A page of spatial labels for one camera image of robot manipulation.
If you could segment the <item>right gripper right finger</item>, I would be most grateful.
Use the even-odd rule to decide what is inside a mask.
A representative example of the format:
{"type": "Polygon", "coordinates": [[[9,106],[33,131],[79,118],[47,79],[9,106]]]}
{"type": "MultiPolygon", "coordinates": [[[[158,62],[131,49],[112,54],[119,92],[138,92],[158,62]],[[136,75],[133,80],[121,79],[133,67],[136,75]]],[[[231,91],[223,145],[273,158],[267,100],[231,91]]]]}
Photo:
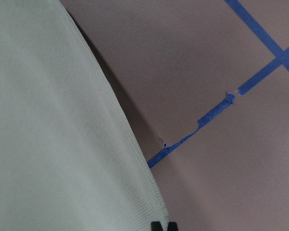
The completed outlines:
{"type": "Polygon", "coordinates": [[[178,231],[178,225],[176,222],[170,221],[167,226],[167,231],[178,231]]]}

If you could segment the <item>right gripper long black left finger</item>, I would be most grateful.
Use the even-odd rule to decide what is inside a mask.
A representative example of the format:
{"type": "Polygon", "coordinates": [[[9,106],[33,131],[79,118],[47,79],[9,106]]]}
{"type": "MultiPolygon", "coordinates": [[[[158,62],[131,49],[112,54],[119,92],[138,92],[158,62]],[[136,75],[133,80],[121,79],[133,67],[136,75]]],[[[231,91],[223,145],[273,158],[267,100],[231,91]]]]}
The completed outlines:
{"type": "Polygon", "coordinates": [[[161,223],[159,221],[151,222],[151,231],[163,231],[161,223]]]}

